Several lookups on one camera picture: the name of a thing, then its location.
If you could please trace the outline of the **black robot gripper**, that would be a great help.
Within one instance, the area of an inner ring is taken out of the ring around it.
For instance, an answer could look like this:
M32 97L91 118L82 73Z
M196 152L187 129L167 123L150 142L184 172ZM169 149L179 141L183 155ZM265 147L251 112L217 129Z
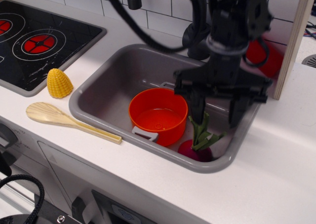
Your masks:
M203 122L206 97L231 99L230 128L238 126L251 101L266 102L267 90L273 81L243 70L240 62L240 55L211 53L203 65L174 72L174 92L191 99L195 123Z

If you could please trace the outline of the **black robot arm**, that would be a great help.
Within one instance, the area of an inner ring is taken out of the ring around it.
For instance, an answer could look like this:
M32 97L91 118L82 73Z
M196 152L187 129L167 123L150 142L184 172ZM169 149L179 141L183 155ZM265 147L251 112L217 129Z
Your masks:
M240 67L249 63L246 52L257 40L269 52L262 34L269 30L272 16L267 0L198 0L201 10L184 32L182 43L188 56L205 63L176 71L175 93L190 100L191 115L202 124L207 97L230 101L229 124L238 125L248 107L265 103L272 81Z

